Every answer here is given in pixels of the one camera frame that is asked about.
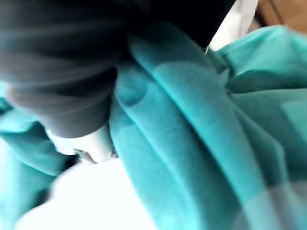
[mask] dark sleeve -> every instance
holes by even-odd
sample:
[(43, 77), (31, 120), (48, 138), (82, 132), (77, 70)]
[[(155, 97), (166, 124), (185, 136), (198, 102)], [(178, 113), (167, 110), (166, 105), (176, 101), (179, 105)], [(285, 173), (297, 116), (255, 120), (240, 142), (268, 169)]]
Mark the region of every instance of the dark sleeve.
[(108, 119), (114, 65), (139, 22), (168, 20), (205, 47), (233, 0), (3, 0), (0, 80), (9, 101), (64, 138)]

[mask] teal fabric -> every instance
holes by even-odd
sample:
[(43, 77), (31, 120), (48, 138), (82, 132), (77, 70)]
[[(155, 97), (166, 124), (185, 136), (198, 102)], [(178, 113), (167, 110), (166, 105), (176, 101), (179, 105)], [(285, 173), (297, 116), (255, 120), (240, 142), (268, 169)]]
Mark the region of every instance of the teal fabric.
[(52, 181), (66, 169), (68, 156), (55, 151), (36, 118), (0, 100), (0, 228), (47, 198)]
[(128, 48), (111, 135), (157, 228), (306, 229), (306, 38), (264, 28), (204, 55), (161, 23)]

